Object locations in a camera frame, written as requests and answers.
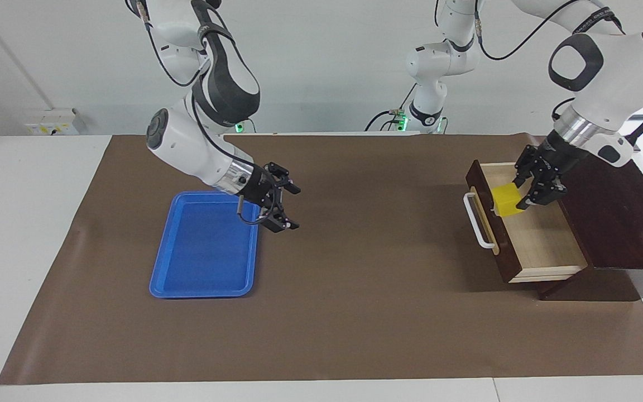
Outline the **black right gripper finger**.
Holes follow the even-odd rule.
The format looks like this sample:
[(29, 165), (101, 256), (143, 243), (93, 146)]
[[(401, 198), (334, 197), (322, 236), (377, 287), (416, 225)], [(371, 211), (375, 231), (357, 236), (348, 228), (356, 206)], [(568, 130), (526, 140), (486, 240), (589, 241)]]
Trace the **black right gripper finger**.
[(282, 232), (290, 229), (294, 231), (299, 228), (299, 224), (292, 219), (288, 218), (286, 212), (280, 208), (271, 208), (266, 212), (261, 226), (265, 227), (271, 232)]
[(275, 185), (278, 188), (283, 188), (291, 194), (301, 193), (301, 188), (291, 180), (289, 177), (289, 171), (286, 168), (281, 167), (281, 165), (274, 162), (269, 162), (266, 164), (266, 171), (268, 171), (268, 173), (273, 177)]

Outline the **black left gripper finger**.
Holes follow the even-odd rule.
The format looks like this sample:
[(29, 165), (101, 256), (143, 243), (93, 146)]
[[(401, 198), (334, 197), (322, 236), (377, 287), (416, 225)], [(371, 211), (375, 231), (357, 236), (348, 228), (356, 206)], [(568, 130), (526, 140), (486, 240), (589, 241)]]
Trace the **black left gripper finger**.
[(533, 205), (547, 205), (563, 198), (568, 193), (561, 181), (533, 181), (528, 193), (516, 204), (517, 209), (528, 209)]
[(534, 167), (535, 147), (525, 147), (515, 163), (515, 186), (520, 188), (532, 176), (531, 168)]

